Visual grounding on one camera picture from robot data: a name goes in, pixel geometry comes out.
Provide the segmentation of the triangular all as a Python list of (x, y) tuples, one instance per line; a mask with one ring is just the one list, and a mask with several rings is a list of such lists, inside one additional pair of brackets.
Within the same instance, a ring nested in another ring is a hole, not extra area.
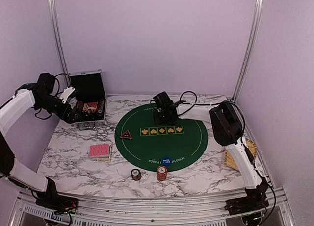
[(119, 138), (120, 139), (128, 139), (128, 140), (132, 140), (133, 139), (133, 137), (132, 137), (132, 135), (131, 135), (129, 130), (126, 130), (123, 134), (120, 135)]

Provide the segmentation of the red five chip stack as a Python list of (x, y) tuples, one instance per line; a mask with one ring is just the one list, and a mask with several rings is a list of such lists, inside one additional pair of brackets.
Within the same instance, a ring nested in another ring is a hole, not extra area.
[(165, 181), (167, 178), (167, 168), (165, 166), (159, 166), (157, 168), (157, 180), (158, 181)]

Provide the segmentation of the black hundred chip stack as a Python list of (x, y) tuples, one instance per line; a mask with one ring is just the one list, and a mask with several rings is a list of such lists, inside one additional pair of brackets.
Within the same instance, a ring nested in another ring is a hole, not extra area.
[(131, 170), (131, 177), (135, 181), (140, 181), (142, 178), (140, 170), (139, 169), (132, 169)]

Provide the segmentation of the blue small blind button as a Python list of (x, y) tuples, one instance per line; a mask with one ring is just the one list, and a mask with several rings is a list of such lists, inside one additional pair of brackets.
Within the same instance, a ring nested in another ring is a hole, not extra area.
[(170, 157), (163, 157), (161, 159), (161, 164), (163, 166), (170, 166), (172, 164), (172, 159)]

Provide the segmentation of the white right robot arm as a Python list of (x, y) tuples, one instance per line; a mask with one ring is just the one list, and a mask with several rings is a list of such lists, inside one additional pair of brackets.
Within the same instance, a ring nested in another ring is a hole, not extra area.
[(173, 102), (166, 92), (153, 97), (156, 124), (175, 123), (178, 119), (209, 122), (215, 141), (225, 147), (233, 157), (244, 180), (246, 196), (226, 201), (225, 209), (230, 215), (267, 208), (267, 179), (259, 173), (255, 159), (244, 138), (245, 120), (240, 109), (230, 101), (199, 104), (183, 99)]

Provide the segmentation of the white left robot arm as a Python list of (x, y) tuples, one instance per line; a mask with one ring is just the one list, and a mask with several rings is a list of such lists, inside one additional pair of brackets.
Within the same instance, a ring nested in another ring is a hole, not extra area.
[(72, 108), (68, 99), (73, 97), (75, 89), (68, 86), (60, 96), (54, 95), (57, 78), (50, 73), (41, 73), (37, 82), (20, 86), (13, 96), (0, 108), (0, 173), (11, 182), (29, 189), (36, 198), (36, 204), (50, 209), (75, 210), (78, 200), (62, 196), (57, 192), (55, 182), (38, 174), (33, 164), (20, 161), (25, 155), (30, 158), (30, 151), (38, 151), (48, 141), (44, 134), (46, 128), (30, 116), (31, 109), (46, 110), (49, 115), (55, 114), (68, 124), (79, 116), (77, 108)]

